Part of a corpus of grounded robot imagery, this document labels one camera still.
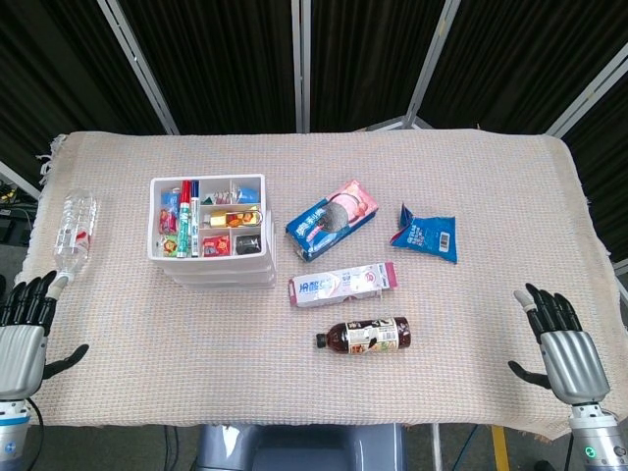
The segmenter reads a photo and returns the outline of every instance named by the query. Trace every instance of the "iced tea bottle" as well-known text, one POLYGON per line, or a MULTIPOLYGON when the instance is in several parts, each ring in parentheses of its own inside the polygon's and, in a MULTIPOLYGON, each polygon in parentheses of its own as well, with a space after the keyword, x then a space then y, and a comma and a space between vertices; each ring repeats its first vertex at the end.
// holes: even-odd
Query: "iced tea bottle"
POLYGON ((408 348, 412 336, 405 317, 336 324, 326 334, 317 334, 316 346, 338 353, 363 353, 408 348))

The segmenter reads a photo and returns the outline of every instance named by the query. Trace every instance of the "pen cap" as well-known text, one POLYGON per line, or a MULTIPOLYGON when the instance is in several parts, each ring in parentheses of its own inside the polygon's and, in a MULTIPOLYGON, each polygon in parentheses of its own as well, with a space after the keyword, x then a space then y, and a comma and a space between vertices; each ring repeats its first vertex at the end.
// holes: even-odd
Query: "pen cap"
POLYGON ((189 204, 189 180, 183 180, 181 187, 181 203, 189 204))
POLYGON ((192 198, 198 197, 198 180, 192 180, 191 197, 192 198))

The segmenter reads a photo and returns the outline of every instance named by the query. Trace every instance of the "beige tablecloth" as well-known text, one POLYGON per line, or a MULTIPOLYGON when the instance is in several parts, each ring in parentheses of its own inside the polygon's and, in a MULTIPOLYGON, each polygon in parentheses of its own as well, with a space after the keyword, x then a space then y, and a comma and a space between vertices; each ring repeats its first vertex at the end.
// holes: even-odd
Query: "beige tablecloth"
POLYGON ((549 438, 569 407, 508 369, 543 362, 512 291, 565 294, 595 340, 628 413, 628 342, 605 250, 566 146, 548 136, 482 131, 148 136, 71 134, 56 153, 21 279, 54 268, 51 249, 71 187, 100 200, 91 259, 59 302, 49 360, 78 344, 81 363, 37 393, 48 424, 499 424, 549 438), (375 219, 305 264, 278 241, 279 283, 251 292, 186 291, 146 259, 154 177, 262 173, 278 228, 350 179, 380 204, 375 219), (401 202, 455 216, 458 264, 394 249, 401 202), (385 297, 290 308, 288 278, 391 260, 385 297), (410 348, 343 356, 318 350, 333 324, 406 316, 410 348))

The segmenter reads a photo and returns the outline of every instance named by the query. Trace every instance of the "blue snack bag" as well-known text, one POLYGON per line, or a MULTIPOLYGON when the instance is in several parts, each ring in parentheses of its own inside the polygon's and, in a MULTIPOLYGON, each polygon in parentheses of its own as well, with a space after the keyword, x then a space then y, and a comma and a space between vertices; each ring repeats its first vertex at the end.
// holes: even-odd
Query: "blue snack bag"
POLYGON ((455 250, 455 218, 416 218, 401 205, 400 231, 392 236, 393 247, 407 247, 419 252, 438 255, 457 263, 455 250))

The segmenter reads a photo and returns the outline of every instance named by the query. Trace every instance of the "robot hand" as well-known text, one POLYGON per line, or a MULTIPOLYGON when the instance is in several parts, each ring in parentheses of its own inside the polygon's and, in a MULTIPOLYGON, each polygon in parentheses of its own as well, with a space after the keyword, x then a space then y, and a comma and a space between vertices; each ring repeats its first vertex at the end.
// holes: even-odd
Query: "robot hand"
POLYGON ((76 365, 89 346, 79 346, 68 358, 45 365, 48 334, 57 299, 68 279, 50 272, 28 285, 18 284, 0 310, 0 401, 35 394, 42 380, 76 365))
POLYGON ((551 389, 570 405, 600 402, 610 391, 598 351, 582 326, 571 303, 562 295, 554 296, 528 284, 534 302, 522 291, 515 291, 528 315, 546 375, 530 373, 516 361, 509 361, 512 372, 527 383, 551 389))

